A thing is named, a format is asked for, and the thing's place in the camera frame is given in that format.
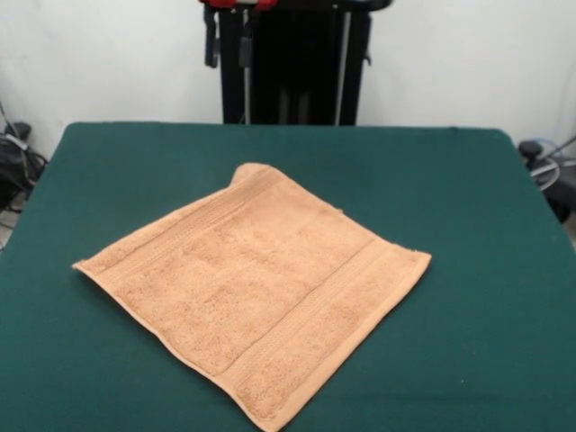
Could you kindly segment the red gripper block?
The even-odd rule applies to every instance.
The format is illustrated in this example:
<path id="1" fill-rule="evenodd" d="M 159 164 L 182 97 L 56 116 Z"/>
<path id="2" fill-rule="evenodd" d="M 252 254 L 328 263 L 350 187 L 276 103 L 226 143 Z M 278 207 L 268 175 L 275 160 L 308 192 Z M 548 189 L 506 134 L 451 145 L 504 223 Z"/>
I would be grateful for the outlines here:
<path id="1" fill-rule="evenodd" d="M 214 8 L 232 9 L 235 7 L 252 7 L 270 9 L 276 5 L 276 0 L 201 0 L 207 4 L 203 7 L 203 20 L 206 27 L 204 64 L 216 68 L 219 63 L 219 38 L 216 11 Z M 241 68 L 250 68 L 253 51 L 253 30 L 251 10 L 242 11 L 242 33 L 239 40 L 238 63 Z"/>

